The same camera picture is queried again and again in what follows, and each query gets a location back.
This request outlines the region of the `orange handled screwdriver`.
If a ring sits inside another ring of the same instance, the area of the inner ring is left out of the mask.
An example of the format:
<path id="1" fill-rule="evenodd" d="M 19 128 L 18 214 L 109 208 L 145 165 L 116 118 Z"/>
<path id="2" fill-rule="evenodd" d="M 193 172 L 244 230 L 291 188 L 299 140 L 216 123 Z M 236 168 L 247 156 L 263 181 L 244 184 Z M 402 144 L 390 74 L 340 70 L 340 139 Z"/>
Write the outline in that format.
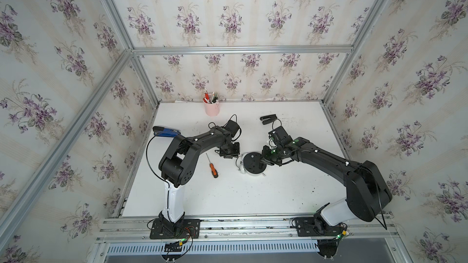
<path id="1" fill-rule="evenodd" d="M 219 177 L 218 171 L 216 170 L 214 164 L 211 162 L 210 157 L 208 156 L 207 153 L 206 153 L 206 156 L 207 156 L 207 159 L 208 159 L 208 162 L 209 162 L 209 167 L 210 167 L 210 171 L 212 173 L 212 176 L 214 178 L 218 178 Z"/>

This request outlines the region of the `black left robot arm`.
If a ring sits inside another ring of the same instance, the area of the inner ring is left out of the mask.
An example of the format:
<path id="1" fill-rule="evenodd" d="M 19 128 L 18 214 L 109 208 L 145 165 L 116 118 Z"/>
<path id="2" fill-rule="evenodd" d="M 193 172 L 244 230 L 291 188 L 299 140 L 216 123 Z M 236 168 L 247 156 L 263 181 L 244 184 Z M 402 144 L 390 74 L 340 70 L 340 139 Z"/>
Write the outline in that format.
<path id="1" fill-rule="evenodd" d="M 197 136 L 177 135 L 167 148 L 158 168 L 165 185 L 165 207 L 162 216 L 172 224 L 184 218 L 185 185 L 193 177 L 199 157 L 216 148 L 223 158 L 234 158 L 240 154 L 237 141 L 242 129 L 235 122 L 224 126 L 215 125 Z"/>

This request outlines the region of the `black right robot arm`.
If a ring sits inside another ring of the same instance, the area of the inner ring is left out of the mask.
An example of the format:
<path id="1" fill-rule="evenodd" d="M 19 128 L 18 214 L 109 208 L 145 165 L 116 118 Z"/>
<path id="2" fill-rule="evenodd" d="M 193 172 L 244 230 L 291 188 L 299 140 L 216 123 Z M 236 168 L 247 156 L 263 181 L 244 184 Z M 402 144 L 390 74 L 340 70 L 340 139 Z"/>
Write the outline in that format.
<path id="1" fill-rule="evenodd" d="M 392 193 L 379 168 L 370 161 L 359 163 L 328 152 L 304 138 L 287 137 L 271 148 L 264 146 L 261 162 L 269 166 L 283 166 L 284 159 L 308 164 L 339 181 L 346 189 L 346 197 L 319 209 L 319 221 L 337 226 L 359 219 L 371 222 L 392 201 Z"/>

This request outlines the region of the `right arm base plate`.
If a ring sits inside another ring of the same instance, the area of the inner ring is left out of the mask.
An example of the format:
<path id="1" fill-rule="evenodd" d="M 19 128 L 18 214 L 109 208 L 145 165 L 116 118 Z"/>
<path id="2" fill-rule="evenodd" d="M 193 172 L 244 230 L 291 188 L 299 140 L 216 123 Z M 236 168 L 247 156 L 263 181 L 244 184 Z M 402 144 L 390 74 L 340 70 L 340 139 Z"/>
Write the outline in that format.
<path id="1" fill-rule="evenodd" d="M 296 217 L 292 227 L 299 237 L 342 237 L 347 232 L 345 224 L 328 225 L 321 217 Z"/>

